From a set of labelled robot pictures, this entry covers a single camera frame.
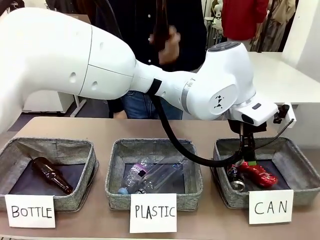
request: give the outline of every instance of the crushed red can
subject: crushed red can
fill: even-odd
[[[249,165],[248,162],[243,162],[238,166],[238,170],[246,175],[254,184],[262,188],[270,188],[278,182],[276,176],[267,172],[260,165]]]

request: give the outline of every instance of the person in red jacket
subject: person in red jacket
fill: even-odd
[[[269,0],[223,0],[223,35],[228,41],[242,42],[250,50],[259,25],[267,16]]]

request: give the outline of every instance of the white paper label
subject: white paper label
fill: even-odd
[[[249,224],[291,222],[293,190],[249,192]]]
[[[9,226],[55,228],[54,196],[5,195]]]
[[[130,233],[177,232],[177,194],[132,194]]]

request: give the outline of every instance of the black shirt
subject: black shirt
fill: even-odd
[[[181,35],[179,57],[173,64],[159,65],[158,52],[150,44],[149,37],[156,23],[156,0],[109,0],[119,30],[133,50],[137,60],[155,65],[163,70],[192,71],[205,60],[207,30],[204,24],[201,0],[166,0],[168,24]],[[97,17],[103,14],[97,11]],[[98,20],[95,24],[104,29]],[[123,110],[120,99],[108,101],[113,113]]]

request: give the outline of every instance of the hand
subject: hand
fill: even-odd
[[[113,114],[113,118],[114,119],[127,119],[128,117],[127,117],[125,110],[122,110],[120,112],[115,112]]]
[[[164,49],[158,55],[160,65],[171,64],[179,57],[180,33],[174,26],[170,26],[169,36],[170,38],[165,42]],[[150,36],[150,43],[153,43],[153,35]]]

